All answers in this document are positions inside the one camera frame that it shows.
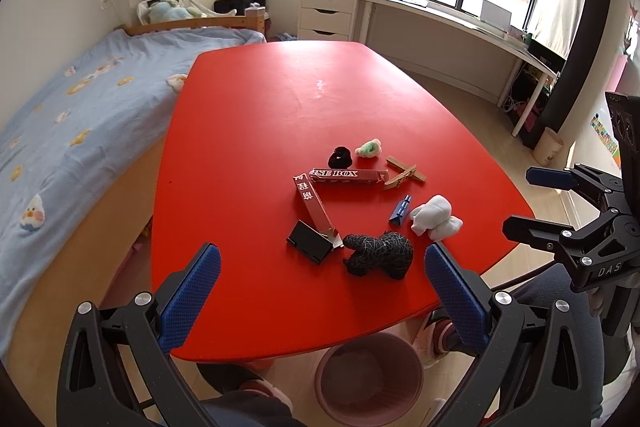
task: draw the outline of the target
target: white drawer cabinet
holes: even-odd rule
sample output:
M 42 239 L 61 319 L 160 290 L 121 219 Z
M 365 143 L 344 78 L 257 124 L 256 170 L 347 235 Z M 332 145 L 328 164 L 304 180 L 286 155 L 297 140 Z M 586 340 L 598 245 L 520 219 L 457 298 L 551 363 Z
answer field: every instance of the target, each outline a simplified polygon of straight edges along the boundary
M 348 41 L 358 0 L 300 0 L 298 39 Z

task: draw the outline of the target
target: white desk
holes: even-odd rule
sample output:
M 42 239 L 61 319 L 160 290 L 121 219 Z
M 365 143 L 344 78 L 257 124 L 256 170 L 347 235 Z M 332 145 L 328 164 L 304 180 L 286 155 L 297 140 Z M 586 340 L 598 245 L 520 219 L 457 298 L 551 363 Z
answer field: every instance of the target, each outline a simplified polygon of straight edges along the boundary
M 360 33 L 358 35 L 358 42 L 362 44 L 366 44 L 367 35 L 369 33 L 369 25 L 371 22 L 371 17 L 376 9 L 376 5 L 380 4 L 382 6 L 389 6 L 391 8 L 396 8 L 399 10 L 403 10 L 410 13 L 415 13 L 416 15 L 420 15 L 422 17 L 427 17 L 429 19 L 433 19 L 443 24 L 452 26 L 453 28 L 457 28 L 462 30 L 463 32 L 469 33 L 482 39 L 483 41 L 490 42 L 491 44 L 498 46 L 499 48 L 505 50 L 510 53 L 514 57 L 516 57 L 516 62 L 513 66 L 513 70 L 511 70 L 511 74 L 507 79 L 507 82 L 504 84 L 504 88 L 502 89 L 502 93 L 500 98 L 498 99 L 497 107 L 502 108 L 504 104 L 504 100 L 507 98 L 511 86 L 513 85 L 518 72 L 520 71 L 520 67 L 523 62 L 527 64 L 531 64 L 537 70 L 542 72 L 542 76 L 538 81 L 538 85 L 536 89 L 533 91 L 529 102 L 527 103 L 524 111 L 522 112 L 522 116 L 518 120 L 518 123 L 513 128 L 513 132 L 511 133 L 513 136 L 517 136 L 520 132 L 522 126 L 524 125 L 527 117 L 533 110 L 533 106 L 536 103 L 536 100 L 540 96 L 543 87 L 550 80 L 555 80 L 558 76 L 555 72 L 547 68 L 542 62 L 540 62 L 536 57 L 533 57 L 529 54 L 529 52 L 523 47 L 519 46 L 514 42 L 510 42 L 507 39 L 492 34 L 490 31 L 482 27 L 480 21 L 478 24 L 474 24 L 463 18 L 462 16 L 458 17 L 440 10 L 433 9 L 431 7 L 423 8 L 422 6 L 417 6 L 415 4 L 410 4 L 401 0 L 359 0 L 364 3 L 364 13 L 362 15 L 362 24 L 360 25 Z

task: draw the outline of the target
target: blue gripper pad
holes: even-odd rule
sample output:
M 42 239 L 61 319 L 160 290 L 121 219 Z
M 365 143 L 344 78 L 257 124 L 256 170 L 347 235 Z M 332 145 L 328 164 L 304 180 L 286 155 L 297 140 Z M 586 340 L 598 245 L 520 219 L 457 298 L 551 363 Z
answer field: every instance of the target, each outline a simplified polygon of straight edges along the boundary
M 571 190 L 578 186 L 578 182 L 569 171 L 556 171 L 553 169 L 531 167 L 527 170 L 526 178 L 529 185 L 537 185 L 538 187 Z
M 465 346 L 483 353 L 490 317 L 437 244 L 424 253 L 424 271 Z
M 182 346 L 220 275 L 220 250 L 209 245 L 191 267 L 160 315 L 158 344 L 168 355 Z

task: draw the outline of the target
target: wooden headboard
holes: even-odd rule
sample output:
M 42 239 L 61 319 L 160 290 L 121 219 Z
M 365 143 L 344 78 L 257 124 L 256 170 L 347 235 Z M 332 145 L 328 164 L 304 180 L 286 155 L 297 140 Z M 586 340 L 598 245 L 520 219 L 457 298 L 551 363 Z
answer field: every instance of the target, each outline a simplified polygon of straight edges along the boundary
M 246 28 L 264 35 L 264 9 L 247 10 L 245 15 L 239 17 L 205 17 L 202 19 L 185 19 L 182 21 L 162 22 L 147 24 L 144 26 L 125 27 L 124 31 L 129 36 L 142 35 L 144 33 L 175 30 L 176 28 L 209 28 L 222 26 L 223 28 Z

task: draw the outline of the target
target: blue blanket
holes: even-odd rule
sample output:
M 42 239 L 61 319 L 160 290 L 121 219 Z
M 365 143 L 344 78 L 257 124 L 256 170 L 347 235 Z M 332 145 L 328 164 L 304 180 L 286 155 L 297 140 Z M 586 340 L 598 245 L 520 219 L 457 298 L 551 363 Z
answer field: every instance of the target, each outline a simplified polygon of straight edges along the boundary
M 0 358 L 38 278 L 111 184 L 166 133 L 196 57 L 259 42 L 249 30 L 134 38 L 117 30 L 8 122 L 0 132 Z

